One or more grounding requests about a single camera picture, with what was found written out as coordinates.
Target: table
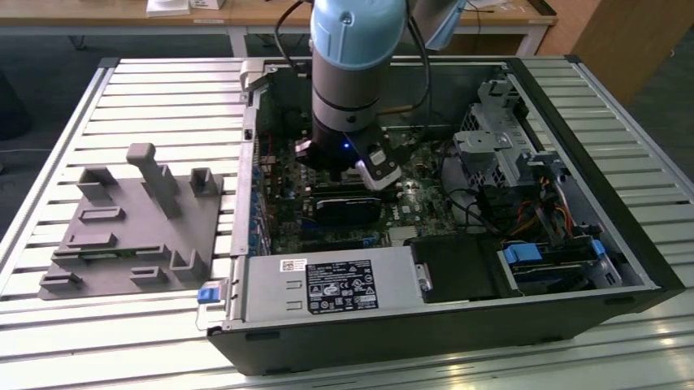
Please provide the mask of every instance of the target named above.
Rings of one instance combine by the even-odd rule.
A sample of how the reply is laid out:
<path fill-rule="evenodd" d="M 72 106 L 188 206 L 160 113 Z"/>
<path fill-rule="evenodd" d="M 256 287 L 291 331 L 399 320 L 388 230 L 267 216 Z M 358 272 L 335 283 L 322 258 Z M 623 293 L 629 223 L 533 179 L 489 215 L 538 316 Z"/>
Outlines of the table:
<path fill-rule="evenodd" d="M 270 2 L 234 0 L 228 36 L 236 57 L 248 56 L 246 35 L 271 34 L 275 30 L 276 20 L 292 3 L 292 0 Z M 549 27 L 557 23 L 557 16 L 542 15 L 527 0 L 511 0 L 505 6 L 491 6 L 483 9 L 494 11 L 494 13 L 479 14 L 482 28 L 478 28 L 477 13 L 465 12 L 455 34 L 478 34 L 479 32 L 482 34 L 523 35 L 517 55 L 535 54 Z M 310 6 L 299 7 L 283 24 L 282 33 L 308 33 L 310 17 Z"/>
<path fill-rule="evenodd" d="M 227 0 L 223 9 L 192 9 L 191 15 L 148 18 L 147 0 L 0 0 L 0 35 L 228 35 L 235 57 L 247 57 L 246 35 L 272 33 L 287 0 Z M 482 34 L 519 34 L 518 55 L 533 55 L 555 16 L 541 15 L 529 0 L 490 7 L 479 15 Z M 308 33 L 310 8 L 286 21 L 283 33 Z M 478 16 L 463 14 L 456 34 L 478 33 Z"/>
<path fill-rule="evenodd" d="M 232 4 L 148 18 L 147 0 L 0 0 L 0 35 L 228 35 Z"/>
<path fill-rule="evenodd" d="M 1 387 L 685 387 L 694 380 L 694 186 L 583 65 L 563 57 L 523 62 L 686 292 L 574 340 L 275 377 L 239 374 L 206 341 L 195 291 L 40 301 L 37 282 L 81 196 L 81 167 L 107 164 L 116 176 L 136 176 L 123 163 L 131 142 L 152 142 L 175 174 L 203 166 L 224 176 L 211 277 L 230 274 L 242 60 L 123 59 L 97 70 L 0 242 Z M 535 118 L 529 123 L 551 147 Z"/>

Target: power supply label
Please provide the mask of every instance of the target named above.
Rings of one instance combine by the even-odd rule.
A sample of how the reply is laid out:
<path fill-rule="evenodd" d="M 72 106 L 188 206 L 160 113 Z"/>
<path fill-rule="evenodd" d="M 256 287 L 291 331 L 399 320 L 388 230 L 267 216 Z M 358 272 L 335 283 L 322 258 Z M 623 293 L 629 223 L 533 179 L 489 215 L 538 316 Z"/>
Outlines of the power supply label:
<path fill-rule="evenodd" d="M 306 265 L 311 314 L 379 308 L 371 260 Z"/>

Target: blue latch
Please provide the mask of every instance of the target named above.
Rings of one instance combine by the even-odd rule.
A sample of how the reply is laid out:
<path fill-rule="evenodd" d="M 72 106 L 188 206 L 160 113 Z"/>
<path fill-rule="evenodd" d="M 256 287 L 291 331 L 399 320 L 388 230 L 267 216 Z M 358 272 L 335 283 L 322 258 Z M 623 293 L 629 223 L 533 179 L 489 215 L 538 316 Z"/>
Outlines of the blue latch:
<path fill-rule="evenodd" d="M 511 244 L 509 248 L 503 249 L 503 255 L 509 264 L 542 260 L 541 250 L 535 244 Z"/>
<path fill-rule="evenodd" d="M 605 251 L 603 243 L 601 242 L 601 240 L 590 241 L 590 246 L 593 246 L 593 250 L 595 251 L 595 254 L 598 255 L 598 257 L 602 257 L 603 254 L 606 253 L 606 251 Z"/>
<path fill-rule="evenodd" d="M 198 290 L 198 303 L 204 305 L 207 303 L 218 303 L 222 295 L 219 287 L 203 287 Z"/>

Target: aluminum slatted platform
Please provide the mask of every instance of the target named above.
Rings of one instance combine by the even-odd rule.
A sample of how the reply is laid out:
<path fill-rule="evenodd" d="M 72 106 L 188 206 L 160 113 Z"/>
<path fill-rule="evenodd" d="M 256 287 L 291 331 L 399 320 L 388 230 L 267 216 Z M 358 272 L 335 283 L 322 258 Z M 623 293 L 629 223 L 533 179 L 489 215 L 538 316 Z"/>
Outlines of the aluminum slatted platform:
<path fill-rule="evenodd" d="M 192 167 L 224 175 L 212 278 L 230 273 L 244 114 L 240 60 L 122 60 L 95 74 L 0 244 L 0 388 L 693 386 L 691 182 L 581 64 L 563 58 L 525 63 L 687 286 L 685 293 L 574 340 L 268 378 L 239 374 L 206 341 L 195 291 L 39 300 L 37 282 L 80 198 L 80 171 L 107 164 L 115 176 L 136 177 L 122 163 L 131 142 L 152 142 L 158 161 L 175 175 Z M 541 126 L 530 122 L 549 147 Z M 223 312 L 207 315 L 214 320 Z"/>

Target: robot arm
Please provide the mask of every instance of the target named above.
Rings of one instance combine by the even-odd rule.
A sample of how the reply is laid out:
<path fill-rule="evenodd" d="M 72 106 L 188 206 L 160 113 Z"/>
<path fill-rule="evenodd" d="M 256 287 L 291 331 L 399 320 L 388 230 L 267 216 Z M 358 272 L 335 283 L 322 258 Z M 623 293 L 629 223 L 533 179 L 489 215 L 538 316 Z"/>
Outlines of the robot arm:
<path fill-rule="evenodd" d="M 465 3 L 466 0 L 315 0 L 314 132 L 311 142 L 298 150 L 304 164 L 330 171 L 356 167 L 372 190 L 383 189 L 400 177 L 400 163 L 407 156 L 383 138 L 376 111 L 391 56 L 406 27 L 411 35 L 419 36 L 414 37 L 415 43 L 442 49 Z"/>

